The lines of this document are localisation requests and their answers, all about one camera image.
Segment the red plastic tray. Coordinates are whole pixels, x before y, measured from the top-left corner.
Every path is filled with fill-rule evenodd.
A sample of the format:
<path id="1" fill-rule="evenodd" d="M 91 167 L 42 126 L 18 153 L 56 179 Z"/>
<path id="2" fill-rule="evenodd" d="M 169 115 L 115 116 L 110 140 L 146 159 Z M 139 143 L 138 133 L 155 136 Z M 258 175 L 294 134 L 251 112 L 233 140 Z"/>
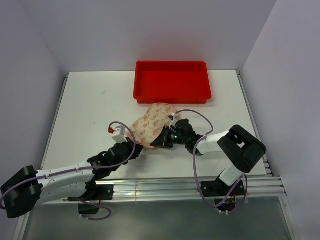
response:
<path id="1" fill-rule="evenodd" d="M 133 98 L 138 104 L 199 105 L 212 98 L 204 61 L 137 61 Z"/>

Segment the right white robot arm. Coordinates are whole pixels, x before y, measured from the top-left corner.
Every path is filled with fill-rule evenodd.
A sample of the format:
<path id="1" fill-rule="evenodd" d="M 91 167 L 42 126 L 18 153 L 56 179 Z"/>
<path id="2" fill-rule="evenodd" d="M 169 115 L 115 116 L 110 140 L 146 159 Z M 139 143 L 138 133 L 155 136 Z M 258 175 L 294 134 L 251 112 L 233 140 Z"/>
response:
<path id="1" fill-rule="evenodd" d="M 197 134 L 188 119 L 182 119 L 173 126 L 165 126 L 161 134 L 151 142 L 152 147 L 171 149 L 174 145 L 184 145 L 189 153 L 203 156 L 213 152 L 223 152 L 230 165 L 214 181 L 200 182 L 204 197 L 224 197 L 235 193 L 244 195 L 243 184 L 238 182 L 248 174 L 266 154 L 266 146 L 240 125 L 230 130 L 210 136 Z"/>

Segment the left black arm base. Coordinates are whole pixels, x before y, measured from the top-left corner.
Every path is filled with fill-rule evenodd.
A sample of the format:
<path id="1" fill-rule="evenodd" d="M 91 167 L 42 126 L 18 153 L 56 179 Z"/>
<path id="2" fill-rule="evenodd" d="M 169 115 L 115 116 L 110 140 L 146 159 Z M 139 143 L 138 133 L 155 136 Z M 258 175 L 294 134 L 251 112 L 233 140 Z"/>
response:
<path id="1" fill-rule="evenodd" d="M 107 184 L 106 186 L 98 185 L 95 188 L 88 189 L 80 197 L 68 197 L 69 202 L 78 202 L 79 217 L 86 221 L 103 221 L 112 215 L 109 207 L 103 205 L 103 201 L 112 200 L 114 193 L 114 185 Z M 95 217 L 99 211 L 105 211 L 106 216 Z"/>

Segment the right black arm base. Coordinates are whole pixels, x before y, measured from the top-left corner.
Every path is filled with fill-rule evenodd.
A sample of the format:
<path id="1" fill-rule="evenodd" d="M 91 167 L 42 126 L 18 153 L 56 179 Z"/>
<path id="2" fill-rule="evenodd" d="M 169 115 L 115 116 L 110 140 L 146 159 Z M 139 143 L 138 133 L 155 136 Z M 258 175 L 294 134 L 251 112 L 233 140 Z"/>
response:
<path id="1" fill-rule="evenodd" d="M 228 216 L 235 212 L 247 200 L 248 187 L 243 181 L 236 181 L 233 185 L 228 186 L 219 179 L 214 181 L 201 181 L 200 189 L 205 200 L 214 207 L 219 214 Z"/>

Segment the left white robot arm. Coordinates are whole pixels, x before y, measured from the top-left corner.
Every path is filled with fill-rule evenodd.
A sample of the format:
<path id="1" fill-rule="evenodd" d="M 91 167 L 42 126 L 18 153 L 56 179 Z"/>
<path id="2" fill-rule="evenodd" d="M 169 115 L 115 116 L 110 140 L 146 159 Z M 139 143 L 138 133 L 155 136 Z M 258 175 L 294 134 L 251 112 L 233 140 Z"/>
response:
<path id="1" fill-rule="evenodd" d="M 143 148 L 127 140 L 73 166 L 53 170 L 23 167 L 1 186 L 0 208 L 14 219 L 38 205 L 63 198 L 91 200 L 98 193 L 96 182 L 138 158 Z"/>

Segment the aluminium frame rail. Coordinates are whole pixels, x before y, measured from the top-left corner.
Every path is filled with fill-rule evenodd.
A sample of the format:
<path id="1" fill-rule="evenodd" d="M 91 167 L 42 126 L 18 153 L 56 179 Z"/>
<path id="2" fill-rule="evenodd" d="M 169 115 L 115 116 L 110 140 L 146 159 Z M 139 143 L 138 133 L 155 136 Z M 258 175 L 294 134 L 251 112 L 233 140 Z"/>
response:
<path id="1" fill-rule="evenodd" d="M 72 166 L 114 145 L 112 121 L 131 124 L 148 109 L 133 98 L 132 71 L 71 72 L 64 81 L 43 170 Z M 19 218 L 16 240 L 298 240 L 282 179 L 263 158 L 248 177 L 248 201 L 222 215 L 201 199 L 184 147 L 145 150 L 102 186 L 114 186 L 109 219 L 88 221 L 66 199 Z"/>

